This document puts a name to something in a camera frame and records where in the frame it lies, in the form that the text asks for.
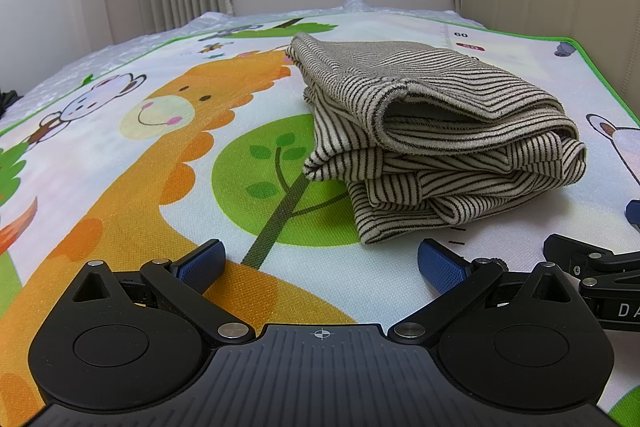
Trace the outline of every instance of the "silver screw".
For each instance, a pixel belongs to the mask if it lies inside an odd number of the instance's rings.
[[[423,325],[417,322],[402,322],[394,326],[394,331],[398,337],[404,339],[417,339],[424,335],[425,330]]]
[[[249,332],[249,328],[246,324],[239,322],[228,322],[218,328],[218,333],[221,337],[226,339],[239,339],[244,337]]]

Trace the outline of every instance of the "stack of folded clothes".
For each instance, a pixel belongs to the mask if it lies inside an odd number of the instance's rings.
[[[287,54],[314,116],[305,176],[346,182],[363,243],[492,216],[586,170],[561,103],[477,58],[307,34]]]

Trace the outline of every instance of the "red label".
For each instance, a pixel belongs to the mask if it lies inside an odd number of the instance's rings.
[[[472,46],[471,44],[462,44],[461,42],[456,42],[457,46],[462,46],[463,48],[471,48],[472,50],[478,50],[479,52],[483,52],[484,48],[480,46]]]

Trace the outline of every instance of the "bed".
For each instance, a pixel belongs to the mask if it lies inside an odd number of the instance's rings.
[[[92,54],[28,93],[1,122],[0,425],[21,425],[42,406],[28,348],[91,259],[135,270],[215,237],[228,261],[205,295],[257,331],[265,323],[386,329],[437,296],[415,266],[425,237],[517,271],[543,260],[551,233],[638,250],[624,206],[637,198],[640,162],[613,135],[628,130],[640,142],[632,111],[640,109],[640,5],[618,0],[604,14],[592,7],[601,2],[554,0],[550,12],[548,0],[463,0],[462,17],[361,0],[250,18],[205,14]],[[259,241],[313,146],[302,78],[284,54],[297,31],[424,42],[529,79],[578,124],[590,151],[585,178],[500,216],[376,245],[358,242],[338,182],[311,184],[279,218],[276,241]],[[599,406],[630,427],[640,407],[637,333],[608,335],[616,363]]]

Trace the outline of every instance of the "crosshair symbol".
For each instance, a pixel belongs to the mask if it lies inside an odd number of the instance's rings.
[[[327,331],[325,329],[314,331],[311,334],[313,336],[317,337],[318,339],[320,339],[321,341],[324,341],[326,338],[329,337],[329,335],[335,335],[335,333],[329,333],[329,331]]]

